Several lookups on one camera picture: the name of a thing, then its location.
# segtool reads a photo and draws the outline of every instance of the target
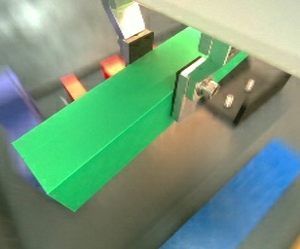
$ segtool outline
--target metal clamp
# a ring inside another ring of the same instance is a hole
[[[128,65],[152,50],[154,33],[144,28],[139,5],[130,0],[102,0],[114,25],[120,55]]]
[[[230,46],[202,34],[198,57],[182,68],[175,80],[175,100],[172,117],[179,122],[194,110],[200,97],[211,98],[219,89],[211,75],[226,63]]]

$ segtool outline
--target blue mat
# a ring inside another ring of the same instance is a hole
[[[160,248],[236,248],[298,174],[300,154],[273,140]]]

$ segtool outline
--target silver screw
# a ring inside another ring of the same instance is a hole
[[[244,91],[250,92],[253,90],[254,85],[255,85],[255,80],[250,79],[247,81],[247,84],[246,84],[246,87],[244,87]]]
[[[231,94],[226,95],[226,99],[224,99],[224,107],[230,108],[231,104],[232,104],[232,100],[234,100],[234,96]]]
[[[215,96],[219,90],[219,85],[214,81],[211,81],[210,78],[203,80],[198,85],[196,85],[196,94],[199,97],[204,98],[211,98]]]

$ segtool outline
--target green rectangular block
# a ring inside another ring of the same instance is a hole
[[[76,211],[174,122],[175,72],[200,33],[180,31],[13,146],[44,192]]]

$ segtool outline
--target red object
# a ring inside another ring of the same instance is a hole
[[[71,101],[77,100],[87,93],[87,90],[84,89],[75,74],[69,74],[64,76],[60,80],[61,80],[63,87],[67,91],[67,94],[71,98]]]
[[[104,79],[108,79],[124,69],[124,60],[114,55],[100,62],[102,72]]]

